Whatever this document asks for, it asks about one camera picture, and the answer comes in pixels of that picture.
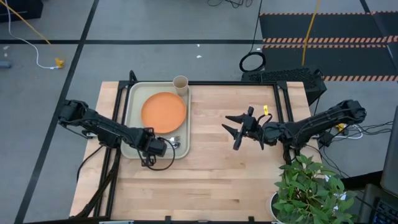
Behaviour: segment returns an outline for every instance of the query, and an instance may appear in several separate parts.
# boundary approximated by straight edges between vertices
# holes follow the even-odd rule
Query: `paper cup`
[[[183,75],[179,75],[173,79],[173,86],[178,95],[185,96],[188,92],[188,79]]]

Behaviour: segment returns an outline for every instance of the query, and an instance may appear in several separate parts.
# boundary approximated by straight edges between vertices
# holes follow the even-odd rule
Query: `black metal frame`
[[[127,111],[127,103],[129,99],[129,90],[133,85],[136,83],[139,83],[138,79],[136,78],[135,74],[133,71],[130,71],[129,74],[129,80],[128,81],[119,81],[118,85],[118,92],[116,93],[116,101],[114,105],[114,110],[113,110],[113,115],[112,115],[112,120],[117,121],[118,119],[118,113],[120,109],[120,104],[121,104],[121,98],[122,98],[122,93],[124,90],[127,90],[126,98],[125,98],[125,104],[123,108],[123,115],[122,115],[122,123],[124,123],[124,120],[126,119],[126,111]],[[293,112],[292,112],[292,107],[290,105],[290,98],[289,98],[289,92],[287,90],[287,84],[286,82],[260,82],[260,83],[254,83],[254,82],[242,82],[242,81],[230,81],[230,82],[225,82],[225,81],[189,81],[189,85],[247,85],[247,86],[272,86],[274,89],[274,95],[275,95],[275,104],[276,104],[276,109],[277,109],[277,115],[279,122],[283,123],[284,122],[284,116],[282,112],[282,105],[280,102],[280,95],[279,95],[279,88],[282,89],[283,94],[284,94],[284,100],[286,104],[286,110],[287,110],[287,116],[289,121],[293,121]],[[111,160],[111,154],[112,150],[116,150],[116,154],[114,157],[114,164],[115,164],[115,169],[111,169],[108,173],[109,169],[109,163]],[[93,212],[93,217],[88,217],[90,214],[91,210],[93,207],[85,207],[81,213],[79,213],[75,217],[71,217],[68,220],[54,220],[54,221],[47,221],[47,222],[35,222],[36,224],[38,223],[43,223],[43,224],[61,224],[61,223],[98,223],[98,222],[104,222],[104,221],[110,221],[111,220],[111,214],[112,214],[112,209],[113,209],[113,200],[114,200],[114,194],[116,190],[116,182],[118,179],[118,170],[119,170],[119,161],[121,158],[121,153],[120,153],[120,148],[117,149],[110,149],[106,148],[105,156],[104,156],[104,162],[103,162],[103,167],[101,171],[101,178],[99,181],[99,188],[94,194],[93,198],[91,201],[94,202],[94,212]],[[100,216],[100,210],[101,210],[101,203],[102,203],[102,196],[105,188],[108,186],[110,183],[110,188],[109,188],[109,197],[108,201],[106,203],[106,211],[105,211],[105,216]],[[153,223],[153,224],[169,224],[169,223],[192,223],[192,221],[171,221],[170,216],[166,216],[165,220],[159,220],[159,221],[148,221],[148,220],[134,220],[134,223]],[[224,224],[224,223],[235,223],[235,224],[243,224],[243,223],[271,223],[271,222],[255,222],[254,217],[248,217],[248,222],[234,222],[234,221],[227,221],[227,222],[213,222],[213,221],[208,221],[206,223],[214,223],[214,224]]]

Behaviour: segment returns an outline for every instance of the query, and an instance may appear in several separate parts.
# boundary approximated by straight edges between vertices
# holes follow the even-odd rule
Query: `white pot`
[[[276,215],[274,214],[274,212],[272,211],[272,199],[273,199],[276,195],[277,195],[277,192],[275,192],[275,193],[271,196],[271,199],[269,200],[269,210],[270,210],[270,213],[271,213],[272,217],[274,218],[274,220],[276,220],[276,223],[278,223],[278,224],[286,224],[286,223],[283,223],[283,222],[279,221],[279,220],[276,218]]]

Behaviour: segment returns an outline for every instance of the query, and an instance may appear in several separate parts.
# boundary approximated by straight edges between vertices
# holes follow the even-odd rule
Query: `yellow cable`
[[[0,0],[0,3],[3,4],[4,6],[6,6],[11,12],[13,12],[17,17],[19,17],[22,21],[25,22],[25,24],[31,28],[37,35],[39,35],[43,40],[46,41],[46,43],[48,43],[50,46],[53,47],[53,45],[50,43],[49,40],[47,40],[41,33],[39,33],[32,25],[30,25],[21,15],[18,14],[18,12],[16,12],[15,10],[13,10],[11,7],[9,7],[3,0]],[[55,48],[55,50],[62,56],[64,56],[64,54],[60,51],[57,50]],[[59,66],[60,68],[63,67],[64,61],[60,60],[59,58],[55,59],[55,63],[57,64],[57,66]]]
[[[318,12],[320,3],[321,3],[321,0],[317,0],[317,6],[315,6],[315,12],[314,12],[313,15],[312,15],[310,27],[308,28],[308,31],[307,31],[307,36],[306,36],[305,39],[304,39],[303,59],[302,59],[302,61],[301,61],[301,65],[302,65],[302,66],[304,66],[304,63],[305,63],[305,50],[307,49],[308,38],[310,37],[310,32],[311,32],[312,24],[313,24],[313,21],[315,20],[315,15],[316,15],[317,12]]]

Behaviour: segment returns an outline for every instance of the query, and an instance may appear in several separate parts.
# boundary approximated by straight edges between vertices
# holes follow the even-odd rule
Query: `white cable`
[[[353,127],[355,127],[356,129],[358,129],[358,131],[359,131],[359,133],[361,133],[361,135],[360,136],[358,136],[358,137],[348,137],[348,136],[335,136],[335,138],[347,138],[347,139],[361,139],[362,137],[363,137],[363,130],[360,128],[360,127],[358,127],[357,125],[353,125]]]
[[[58,68],[59,68],[58,66],[55,66],[55,67],[45,67],[45,66],[41,66],[41,64],[39,64],[39,50],[37,50],[37,47],[34,46],[33,44],[29,43],[28,41],[22,39],[22,38],[19,38],[19,37],[14,36],[14,35],[11,33],[11,13],[10,13],[10,10],[8,9],[8,7],[6,7],[6,8],[7,8],[7,13],[8,13],[8,33],[10,33],[10,35],[11,35],[13,38],[18,39],[18,40],[21,40],[21,41],[23,41],[23,42],[29,44],[30,46],[32,46],[32,47],[36,50],[36,64],[37,64],[37,66],[39,66],[40,68],[45,68],[45,69],[58,69]]]

